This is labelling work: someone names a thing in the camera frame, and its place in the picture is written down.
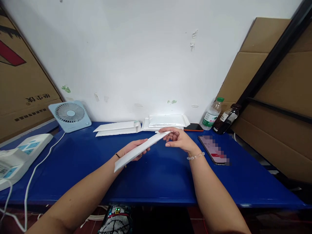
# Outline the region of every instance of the person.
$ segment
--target person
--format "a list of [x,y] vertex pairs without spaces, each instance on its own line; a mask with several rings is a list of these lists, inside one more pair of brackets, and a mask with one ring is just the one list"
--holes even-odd
[[[189,160],[189,164],[198,206],[208,225],[209,233],[250,233],[238,207],[210,168],[206,158],[202,156],[197,144],[181,129],[166,127],[159,130],[159,132],[165,131],[172,131],[163,138],[166,147],[179,147],[187,152],[189,157],[200,156]],[[27,233],[73,233],[100,204],[107,190],[122,171],[120,169],[114,173],[115,162],[145,141],[147,139],[130,142],[104,165],[74,185]],[[149,150],[150,148],[146,149],[134,160],[139,160]],[[131,212],[131,207],[111,207],[98,233],[132,233],[132,223],[129,218]]]

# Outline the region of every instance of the blue table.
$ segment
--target blue table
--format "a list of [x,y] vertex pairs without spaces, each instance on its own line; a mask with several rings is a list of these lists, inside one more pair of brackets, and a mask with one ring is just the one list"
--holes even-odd
[[[127,143],[154,135],[154,132],[140,132],[96,138],[93,130],[101,124],[104,123],[94,122],[88,128],[65,134],[47,160],[37,168],[30,186],[28,204],[54,204],[67,190],[104,164]],[[63,131],[60,131],[55,135],[23,178],[13,186],[9,204],[23,204],[26,185],[33,168],[47,155],[49,148],[62,134]],[[202,151],[205,150],[198,136],[211,135],[230,158],[231,166],[219,166],[214,165],[206,155],[211,168],[239,207],[306,207],[228,134],[217,135],[213,131],[188,134]],[[159,141],[139,161],[127,165],[102,203],[180,206],[196,204],[193,179],[186,157],[183,150],[167,148],[164,141]],[[2,203],[5,202],[7,194],[8,189],[0,192]]]

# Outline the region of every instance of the smartphone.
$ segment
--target smartphone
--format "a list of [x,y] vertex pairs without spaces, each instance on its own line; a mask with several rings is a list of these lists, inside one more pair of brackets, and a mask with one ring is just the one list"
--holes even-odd
[[218,147],[214,146],[213,140],[211,136],[199,136],[198,139],[204,146],[206,152],[208,153],[209,157],[211,158],[212,162],[216,165],[225,165],[227,162],[226,158],[221,158],[216,150],[218,151]]
[[203,132],[203,128],[199,124],[191,123],[189,126],[184,127],[184,131]]

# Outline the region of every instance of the small fan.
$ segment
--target small fan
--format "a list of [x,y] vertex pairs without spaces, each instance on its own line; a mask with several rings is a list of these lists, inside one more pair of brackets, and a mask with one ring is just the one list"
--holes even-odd
[[49,105],[49,109],[67,133],[89,127],[92,124],[80,101],[52,104]]

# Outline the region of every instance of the dark glass bottle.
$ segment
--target dark glass bottle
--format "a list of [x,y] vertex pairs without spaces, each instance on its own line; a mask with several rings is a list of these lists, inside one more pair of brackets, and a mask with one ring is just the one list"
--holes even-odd
[[238,117],[239,110],[241,109],[241,105],[232,104],[231,108],[222,114],[220,119],[215,121],[213,125],[213,130],[217,134],[223,134],[230,127],[230,125],[234,122],[234,120]]

